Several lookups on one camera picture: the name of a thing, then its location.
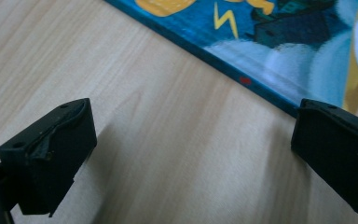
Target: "book cover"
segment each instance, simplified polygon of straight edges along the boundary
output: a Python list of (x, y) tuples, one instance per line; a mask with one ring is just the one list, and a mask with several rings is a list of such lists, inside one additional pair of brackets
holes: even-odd
[(106, 1), (292, 116), (303, 98), (358, 106), (347, 96), (358, 0)]

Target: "wood grain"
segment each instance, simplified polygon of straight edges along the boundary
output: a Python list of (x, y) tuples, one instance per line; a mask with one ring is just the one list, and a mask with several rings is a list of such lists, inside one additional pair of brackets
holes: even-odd
[(0, 145), (82, 97), (98, 146), (17, 223), (358, 223), (267, 101), (103, 1), (0, 0)]

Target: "cartoon illustration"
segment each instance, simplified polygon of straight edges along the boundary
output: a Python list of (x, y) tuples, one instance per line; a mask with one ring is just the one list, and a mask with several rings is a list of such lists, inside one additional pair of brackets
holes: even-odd
[(171, 16), (193, 4), (196, 0), (136, 0), (145, 11), (158, 17)]
[(107, 1), (283, 110), (347, 104), (358, 0)]

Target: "wooden table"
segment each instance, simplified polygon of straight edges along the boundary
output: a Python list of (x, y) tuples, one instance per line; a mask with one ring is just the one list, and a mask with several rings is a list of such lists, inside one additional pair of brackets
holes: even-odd
[(0, 145), (91, 99), (98, 146), (53, 218), (358, 223), (290, 150), (295, 119), (101, 0), (0, 0)]

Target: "red dot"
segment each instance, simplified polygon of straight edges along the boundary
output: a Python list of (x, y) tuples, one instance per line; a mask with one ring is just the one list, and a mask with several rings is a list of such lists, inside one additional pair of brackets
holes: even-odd
[(252, 80), (248, 77), (240, 77), (240, 83), (244, 85), (251, 85)]

